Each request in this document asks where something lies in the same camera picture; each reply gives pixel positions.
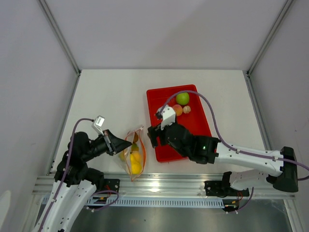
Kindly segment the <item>orange fruit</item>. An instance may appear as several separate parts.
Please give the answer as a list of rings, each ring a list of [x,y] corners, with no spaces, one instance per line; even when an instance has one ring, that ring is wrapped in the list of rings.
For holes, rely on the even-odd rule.
[[[119,158],[120,158],[121,161],[126,161],[126,157],[125,157],[124,153],[121,153],[119,155]]]

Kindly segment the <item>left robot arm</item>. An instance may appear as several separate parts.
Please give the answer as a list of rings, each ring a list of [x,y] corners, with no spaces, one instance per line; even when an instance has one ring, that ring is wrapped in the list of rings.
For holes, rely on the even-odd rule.
[[[35,225],[35,232],[69,232],[94,194],[108,192],[104,173],[89,168],[87,162],[102,155],[116,155],[132,145],[105,130],[95,140],[87,133],[76,132],[68,143],[68,150],[58,164],[50,197]]]

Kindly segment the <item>clear zip top bag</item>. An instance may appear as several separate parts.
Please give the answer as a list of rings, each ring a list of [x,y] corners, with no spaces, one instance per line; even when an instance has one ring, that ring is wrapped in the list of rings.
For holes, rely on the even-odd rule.
[[[139,178],[145,168],[147,152],[144,141],[144,126],[140,125],[130,130],[125,141],[131,145],[118,154],[118,165],[129,175],[131,182]]]

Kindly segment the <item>yellow green mango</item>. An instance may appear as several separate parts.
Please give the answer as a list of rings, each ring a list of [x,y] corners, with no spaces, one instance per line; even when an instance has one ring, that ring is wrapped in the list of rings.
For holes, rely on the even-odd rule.
[[[133,143],[130,147],[126,148],[123,153],[124,155],[128,155],[128,154],[131,154],[132,152],[139,152],[140,151],[140,148],[139,146],[136,144],[136,143]]]

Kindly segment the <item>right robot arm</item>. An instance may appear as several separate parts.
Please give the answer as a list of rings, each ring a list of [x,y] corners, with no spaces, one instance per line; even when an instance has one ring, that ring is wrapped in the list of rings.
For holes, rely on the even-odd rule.
[[[291,147],[274,151],[246,151],[215,137],[193,135],[178,123],[164,128],[161,125],[150,126],[148,137],[153,148],[168,145],[182,157],[198,164],[226,163],[249,168],[245,172],[224,173],[220,188],[226,195],[266,183],[279,191],[298,192],[295,153]]]

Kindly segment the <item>brown kiwi fruit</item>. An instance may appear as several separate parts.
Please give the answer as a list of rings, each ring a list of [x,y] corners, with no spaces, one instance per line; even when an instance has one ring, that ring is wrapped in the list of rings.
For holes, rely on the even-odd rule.
[[[137,143],[139,140],[139,136],[137,133],[134,133],[134,137],[133,137],[133,143]]]

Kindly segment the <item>yellow bumpy gourd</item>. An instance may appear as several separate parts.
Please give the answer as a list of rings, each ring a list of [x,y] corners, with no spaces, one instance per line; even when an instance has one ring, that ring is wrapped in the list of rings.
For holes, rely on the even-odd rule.
[[[131,172],[133,175],[138,175],[142,172],[142,157],[139,152],[132,152],[130,154]]]

